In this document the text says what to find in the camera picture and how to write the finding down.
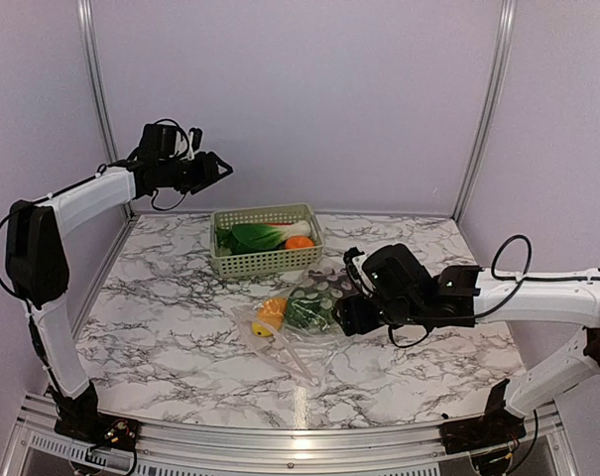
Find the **fake yellow lemon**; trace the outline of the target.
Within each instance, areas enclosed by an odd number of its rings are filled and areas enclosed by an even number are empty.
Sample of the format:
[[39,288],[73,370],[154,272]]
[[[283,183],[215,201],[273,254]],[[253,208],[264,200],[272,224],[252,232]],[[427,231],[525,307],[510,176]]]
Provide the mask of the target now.
[[272,336],[272,331],[265,326],[280,330],[284,323],[288,300],[285,297],[272,297],[267,299],[257,311],[257,318],[251,324],[252,332],[259,337]]

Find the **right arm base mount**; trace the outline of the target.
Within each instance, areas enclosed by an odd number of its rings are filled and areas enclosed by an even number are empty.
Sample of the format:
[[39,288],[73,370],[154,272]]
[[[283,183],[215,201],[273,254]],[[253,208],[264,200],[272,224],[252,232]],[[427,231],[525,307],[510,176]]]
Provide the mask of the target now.
[[509,383],[505,379],[491,389],[481,416],[447,420],[440,426],[440,439],[447,454],[504,444],[527,435],[524,419],[505,408]]

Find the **fake orange tangerine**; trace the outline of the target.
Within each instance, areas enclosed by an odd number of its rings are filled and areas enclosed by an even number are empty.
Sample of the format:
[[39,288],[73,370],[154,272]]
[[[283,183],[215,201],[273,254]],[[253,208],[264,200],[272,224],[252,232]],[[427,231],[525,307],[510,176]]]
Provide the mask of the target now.
[[306,249],[314,247],[314,242],[307,236],[292,236],[285,242],[287,250]]

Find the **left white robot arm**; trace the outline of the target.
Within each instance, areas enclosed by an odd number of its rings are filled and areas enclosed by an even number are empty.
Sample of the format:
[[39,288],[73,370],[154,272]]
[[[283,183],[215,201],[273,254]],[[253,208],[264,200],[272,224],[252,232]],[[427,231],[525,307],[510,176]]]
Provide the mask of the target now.
[[36,352],[54,393],[76,401],[90,390],[67,317],[69,264],[63,240],[96,216],[168,188],[199,193],[232,174],[213,152],[200,150],[202,132],[167,119],[145,125],[130,155],[94,175],[9,211],[5,271],[25,306]]

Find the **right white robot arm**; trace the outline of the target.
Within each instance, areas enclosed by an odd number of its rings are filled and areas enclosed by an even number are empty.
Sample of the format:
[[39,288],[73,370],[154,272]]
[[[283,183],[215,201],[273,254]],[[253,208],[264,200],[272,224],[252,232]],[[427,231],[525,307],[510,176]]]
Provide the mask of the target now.
[[344,255],[355,294],[332,314],[348,336],[385,326],[474,327],[494,322],[576,324],[571,340],[519,378],[495,386],[473,434],[493,444],[555,396],[600,373],[600,267],[571,273],[500,272],[494,266],[456,265],[433,276],[404,244],[370,256]]

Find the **fake green leafy vegetable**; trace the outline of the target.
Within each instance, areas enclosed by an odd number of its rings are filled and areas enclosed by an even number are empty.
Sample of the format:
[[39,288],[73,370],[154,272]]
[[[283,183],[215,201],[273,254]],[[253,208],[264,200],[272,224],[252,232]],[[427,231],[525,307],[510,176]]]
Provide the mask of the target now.
[[310,225],[301,220],[292,224],[251,223],[233,225],[225,247],[233,254],[250,254],[276,250],[292,236],[309,236]]

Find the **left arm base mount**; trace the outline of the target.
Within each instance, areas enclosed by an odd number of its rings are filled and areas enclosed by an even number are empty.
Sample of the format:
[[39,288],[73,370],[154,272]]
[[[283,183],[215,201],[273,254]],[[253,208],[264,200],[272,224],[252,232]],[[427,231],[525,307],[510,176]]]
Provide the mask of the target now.
[[53,386],[49,386],[48,391],[57,408],[55,433],[91,443],[96,448],[130,452],[136,449],[140,423],[133,418],[102,413],[92,383],[76,399],[65,397]]

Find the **clear dotted zip bag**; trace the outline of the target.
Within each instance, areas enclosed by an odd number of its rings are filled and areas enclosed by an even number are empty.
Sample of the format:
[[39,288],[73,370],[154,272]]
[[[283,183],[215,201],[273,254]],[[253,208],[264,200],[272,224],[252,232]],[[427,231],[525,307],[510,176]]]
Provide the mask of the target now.
[[272,367],[291,375],[305,384],[318,387],[328,372],[330,363],[346,337],[339,324],[334,320],[326,332],[310,332],[288,325],[285,322],[280,330],[265,324],[273,335],[256,336],[251,324],[257,318],[257,311],[269,298],[291,298],[291,292],[297,287],[308,286],[308,271],[320,268],[344,268],[343,264],[329,258],[322,258],[310,265],[299,278],[287,288],[254,304],[238,305],[231,308],[230,317],[236,324],[242,341],[246,346]]

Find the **fake green bell pepper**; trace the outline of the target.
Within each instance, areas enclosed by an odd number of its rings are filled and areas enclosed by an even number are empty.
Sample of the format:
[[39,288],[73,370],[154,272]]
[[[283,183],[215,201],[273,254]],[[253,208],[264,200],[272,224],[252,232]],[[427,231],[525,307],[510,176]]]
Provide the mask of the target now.
[[288,300],[285,322],[310,332],[326,332],[334,323],[334,301],[328,297],[291,297]]

